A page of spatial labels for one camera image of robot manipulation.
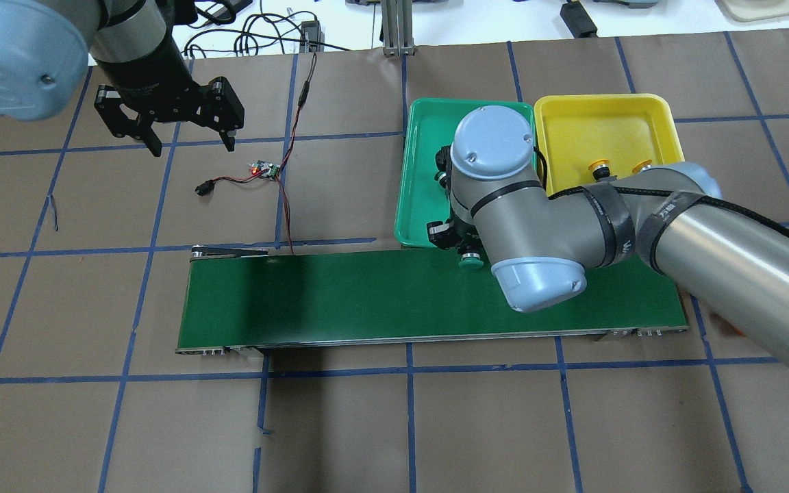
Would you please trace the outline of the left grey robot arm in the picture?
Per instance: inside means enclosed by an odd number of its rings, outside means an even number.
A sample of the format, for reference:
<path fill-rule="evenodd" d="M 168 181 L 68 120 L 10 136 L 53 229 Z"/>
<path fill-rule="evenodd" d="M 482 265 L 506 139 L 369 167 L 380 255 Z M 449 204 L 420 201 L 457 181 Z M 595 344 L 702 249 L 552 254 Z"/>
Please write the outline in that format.
<path fill-rule="evenodd" d="M 243 105 L 223 76 L 198 84 L 172 37 L 206 16 L 194 1 L 0 1 L 0 116 L 59 114 L 94 60 L 108 79 L 94 107 L 112 136 L 160 156 L 153 124 L 191 122 L 232 152 Z"/>

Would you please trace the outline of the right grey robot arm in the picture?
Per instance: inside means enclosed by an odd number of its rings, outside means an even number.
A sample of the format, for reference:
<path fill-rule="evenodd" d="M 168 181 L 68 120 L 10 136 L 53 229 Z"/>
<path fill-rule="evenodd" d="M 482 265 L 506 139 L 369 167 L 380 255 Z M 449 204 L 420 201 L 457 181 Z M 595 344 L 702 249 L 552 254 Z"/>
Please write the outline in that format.
<path fill-rule="evenodd" d="M 487 105 L 435 156 L 450 216 L 439 249 L 482 250 L 511 309 L 535 312 L 586 288 L 586 271 L 636 256 L 707 303 L 789 368 L 789 228 L 724 201 L 693 162 L 648 165 L 551 196 L 528 121 Z"/>

